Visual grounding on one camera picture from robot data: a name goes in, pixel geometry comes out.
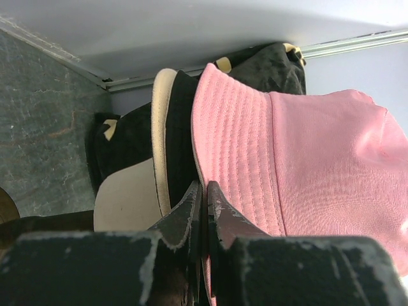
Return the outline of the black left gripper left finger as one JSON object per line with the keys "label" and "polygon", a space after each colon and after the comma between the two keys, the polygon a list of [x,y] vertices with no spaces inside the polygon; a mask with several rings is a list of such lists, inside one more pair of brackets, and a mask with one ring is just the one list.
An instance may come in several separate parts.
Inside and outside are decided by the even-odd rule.
{"label": "black left gripper left finger", "polygon": [[2,305],[198,305],[201,186],[146,231],[22,235],[1,260]]}

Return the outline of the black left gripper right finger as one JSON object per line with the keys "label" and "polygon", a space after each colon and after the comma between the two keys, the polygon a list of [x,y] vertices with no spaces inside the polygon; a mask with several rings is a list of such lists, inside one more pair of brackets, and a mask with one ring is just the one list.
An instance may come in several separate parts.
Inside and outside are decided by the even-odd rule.
{"label": "black left gripper right finger", "polygon": [[386,251],[367,237],[271,237],[207,187],[211,295],[218,305],[406,305]]}

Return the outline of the black bucket hat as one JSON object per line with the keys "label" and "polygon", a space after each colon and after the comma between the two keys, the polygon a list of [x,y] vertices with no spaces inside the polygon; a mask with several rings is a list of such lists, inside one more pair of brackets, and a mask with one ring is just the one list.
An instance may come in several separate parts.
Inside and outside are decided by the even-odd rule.
{"label": "black bucket hat", "polygon": [[191,112],[198,82],[198,78],[178,71],[171,88],[165,124],[166,171],[171,207],[181,201],[191,182],[198,180],[191,138]]}

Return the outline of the pink bucket hat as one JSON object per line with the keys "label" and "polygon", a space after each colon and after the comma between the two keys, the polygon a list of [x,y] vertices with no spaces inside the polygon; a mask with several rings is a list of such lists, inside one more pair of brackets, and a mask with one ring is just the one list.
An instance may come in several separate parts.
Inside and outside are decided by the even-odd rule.
{"label": "pink bucket hat", "polygon": [[359,91],[263,92],[208,64],[191,114],[201,183],[273,237],[369,237],[407,277],[407,137]]}

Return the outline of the cream bucket hat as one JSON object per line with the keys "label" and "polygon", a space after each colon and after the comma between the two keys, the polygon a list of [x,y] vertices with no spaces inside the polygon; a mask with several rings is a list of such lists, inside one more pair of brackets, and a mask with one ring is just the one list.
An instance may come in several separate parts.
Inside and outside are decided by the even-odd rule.
{"label": "cream bucket hat", "polygon": [[171,210],[166,168],[166,118],[168,115],[171,90],[177,72],[162,69],[155,77],[151,101],[151,142],[152,161],[156,181],[157,199],[162,216]]}

